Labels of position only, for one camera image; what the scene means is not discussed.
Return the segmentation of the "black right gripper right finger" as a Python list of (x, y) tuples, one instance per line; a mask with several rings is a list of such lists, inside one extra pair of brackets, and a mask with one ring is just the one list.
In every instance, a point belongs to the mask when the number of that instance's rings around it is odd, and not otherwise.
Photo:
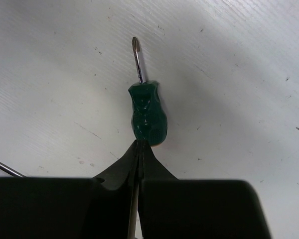
[(269, 239), (260, 200), (243, 180), (177, 179), (139, 145), (139, 206), (145, 239)]

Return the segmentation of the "stubby green orange screwdriver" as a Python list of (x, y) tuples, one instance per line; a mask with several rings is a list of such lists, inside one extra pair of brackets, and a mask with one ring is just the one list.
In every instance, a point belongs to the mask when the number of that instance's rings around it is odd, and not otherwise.
[(158, 94), (159, 83), (146, 79), (141, 45), (132, 38), (132, 48), (139, 81), (128, 92), (132, 100), (131, 125), (136, 139), (147, 140), (151, 146), (164, 142), (167, 136), (167, 117)]

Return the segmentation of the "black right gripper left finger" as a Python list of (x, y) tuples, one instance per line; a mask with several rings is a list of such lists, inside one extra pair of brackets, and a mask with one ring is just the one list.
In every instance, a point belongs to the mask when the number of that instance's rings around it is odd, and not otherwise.
[(132, 239), (141, 142), (92, 178), (0, 177), (0, 239)]

